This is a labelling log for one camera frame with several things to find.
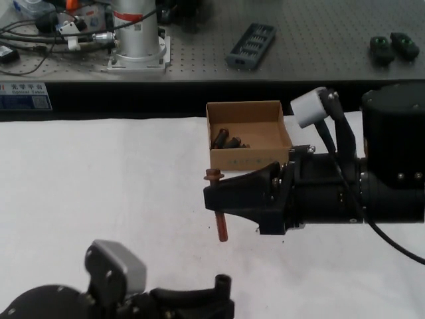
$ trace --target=screw head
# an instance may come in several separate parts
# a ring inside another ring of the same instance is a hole
[[[220,178],[223,178],[224,175],[221,174],[221,170],[217,168],[208,168],[205,173],[207,176],[204,177],[207,181],[218,181]]]
[[[308,147],[308,149],[307,149],[307,153],[308,153],[308,154],[314,154],[315,152],[316,152],[316,147],[315,147],[315,146],[310,145],[310,146]]]

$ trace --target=cable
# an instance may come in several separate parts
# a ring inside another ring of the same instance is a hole
[[[150,16],[156,14],[156,12],[158,11],[158,8],[155,8],[155,10],[152,10],[151,12],[149,12],[148,14],[144,15],[143,17],[141,17],[140,19],[137,19],[135,21],[129,22],[129,23],[125,23],[123,25],[117,26],[117,27],[112,27],[112,28],[107,28],[105,30],[101,30],[101,31],[94,31],[94,32],[81,32],[81,33],[72,33],[72,34],[67,34],[67,37],[81,37],[83,35],[95,35],[98,33],[105,33],[105,32],[114,32],[116,30],[120,30],[122,28],[126,28],[129,27],[131,25],[135,25],[136,23],[142,22],[143,20],[149,18]],[[26,35],[24,33],[14,33],[14,35],[18,35],[20,37],[40,37],[40,35]],[[45,35],[45,38],[52,38],[52,35]]]
[[[8,25],[6,25],[6,26],[4,26],[4,27],[1,27],[0,28],[0,31],[3,31],[4,29],[6,29],[6,28],[10,28],[10,27],[12,27],[13,25],[17,25],[17,24],[19,24],[19,23],[24,23],[24,22],[35,22],[35,19],[28,19],[28,20],[22,20],[22,21],[17,21],[17,22],[14,22],[14,23],[10,23],[10,24],[8,24]]]
[[[354,191],[351,189],[351,187],[348,183],[347,176],[345,175],[345,173],[341,169],[341,166],[338,163],[337,156],[335,155],[335,144],[333,143],[333,140],[331,140],[331,143],[333,144],[333,148],[332,148],[331,146],[329,146],[330,142],[329,142],[329,138],[328,138],[327,134],[324,134],[323,131],[320,132],[319,130],[318,130],[318,133],[319,133],[321,139],[323,140],[323,143],[325,143],[327,151],[328,151],[329,155],[331,156],[331,159],[333,161],[333,165],[335,166],[335,169],[338,173],[338,176],[341,178],[341,181],[343,182],[345,190],[347,191],[347,193],[350,195],[351,199],[355,203],[356,212],[359,215],[359,217],[364,219],[369,224],[369,226],[371,226],[371,228],[375,231],[375,233],[378,234],[378,236],[380,238],[382,238],[386,243],[388,243],[394,249],[398,250],[400,253],[409,257],[410,259],[412,259],[412,260],[414,260],[414,261],[416,261],[416,262],[418,262],[422,265],[425,265],[425,259],[424,258],[419,257],[418,255],[415,255],[411,251],[408,251],[403,246],[401,246],[398,243],[396,243],[395,241],[393,241],[381,228],[378,227],[378,225],[372,219],[370,219],[367,216],[367,214],[363,211],[363,207],[360,203],[359,198],[356,196]]]
[[[24,23],[23,21],[21,21],[20,23],[23,23],[23,24],[22,25],[15,25],[15,26],[9,25],[9,26],[6,26],[6,27],[0,29],[0,35],[2,35],[3,33],[10,33],[13,29],[17,29],[17,28],[20,28],[20,27],[26,27],[26,26],[29,26],[29,25],[34,25],[34,21],[33,22],[27,22],[27,23]]]
[[[46,53],[44,58],[40,61],[40,63],[34,69],[32,69],[31,71],[28,71],[28,72],[24,72],[24,73],[13,73],[13,72],[7,72],[7,71],[0,70],[0,73],[5,74],[5,75],[22,76],[22,75],[32,74],[35,71],[37,71],[43,65],[43,63],[48,58],[48,56],[52,53],[53,48],[56,45],[56,33],[54,35],[55,35],[55,37],[54,37],[53,44],[52,44],[50,50]]]
[[[12,35],[0,35],[0,39],[8,41],[19,41],[19,42],[30,42],[30,43],[43,43],[45,45],[65,45],[67,42],[65,40],[53,40],[53,39],[34,39],[34,38],[24,38],[24,37],[14,37]]]

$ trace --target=white table surface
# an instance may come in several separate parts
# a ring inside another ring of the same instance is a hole
[[[360,114],[348,117],[362,155]],[[294,145],[324,151],[313,128],[286,126]],[[425,267],[366,225],[268,237],[229,216],[219,243],[203,202],[204,118],[1,123],[0,136],[0,310],[43,284],[86,289],[84,253],[99,238],[147,264],[148,289],[229,274],[237,319],[425,318]],[[425,256],[425,226],[382,227]]]

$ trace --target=open cardboard box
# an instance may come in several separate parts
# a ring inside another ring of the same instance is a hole
[[[279,101],[208,103],[207,122],[211,168],[246,171],[288,161],[292,143]],[[228,140],[239,137],[250,148],[212,150],[221,128],[228,129]]]

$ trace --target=metal cylinder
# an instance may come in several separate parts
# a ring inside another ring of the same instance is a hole
[[[114,25],[119,27],[137,21],[155,10],[155,0],[113,0]],[[128,58],[155,56],[161,52],[158,39],[157,15],[116,31],[117,54]]]

